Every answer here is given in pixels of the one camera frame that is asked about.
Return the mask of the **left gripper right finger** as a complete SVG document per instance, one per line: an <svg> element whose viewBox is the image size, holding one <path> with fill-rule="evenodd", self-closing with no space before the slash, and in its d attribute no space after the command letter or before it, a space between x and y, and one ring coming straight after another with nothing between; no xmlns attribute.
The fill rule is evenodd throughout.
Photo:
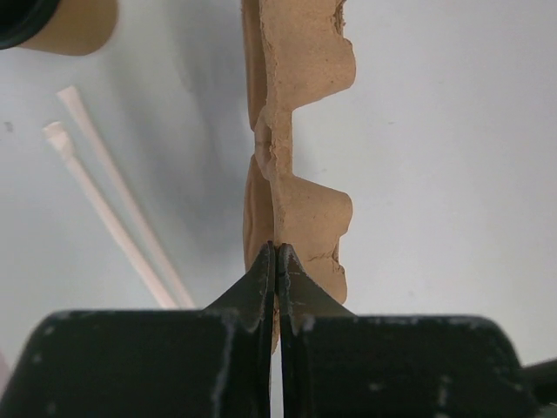
<svg viewBox="0 0 557 418"><path fill-rule="evenodd" d="M283 245L277 291L287 417L534 417L513 345L469 315L358 316Z"/></svg>

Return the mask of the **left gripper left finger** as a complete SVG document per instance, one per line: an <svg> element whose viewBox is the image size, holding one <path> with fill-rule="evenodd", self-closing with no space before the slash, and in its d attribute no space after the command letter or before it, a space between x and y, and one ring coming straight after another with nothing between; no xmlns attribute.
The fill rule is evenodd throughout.
<svg viewBox="0 0 557 418"><path fill-rule="evenodd" d="M267 417L276 253L202 310L74 310L30 334L7 417Z"/></svg>

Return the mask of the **brown paper cup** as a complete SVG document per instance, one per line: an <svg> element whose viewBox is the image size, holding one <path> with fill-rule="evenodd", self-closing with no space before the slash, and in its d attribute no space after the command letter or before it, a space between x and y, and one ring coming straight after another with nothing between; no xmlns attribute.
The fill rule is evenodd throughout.
<svg viewBox="0 0 557 418"><path fill-rule="evenodd" d="M65 56L98 51L117 26L117 0L62 0L53 17L20 48Z"/></svg>

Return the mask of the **black plastic cup lid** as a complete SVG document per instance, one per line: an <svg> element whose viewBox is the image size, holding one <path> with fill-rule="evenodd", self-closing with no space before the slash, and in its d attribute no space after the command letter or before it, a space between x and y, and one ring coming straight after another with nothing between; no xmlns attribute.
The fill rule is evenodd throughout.
<svg viewBox="0 0 557 418"><path fill-rule="evenodd" d="M53 18L59 0L1 0L1 49L19 46Z"/></svg>

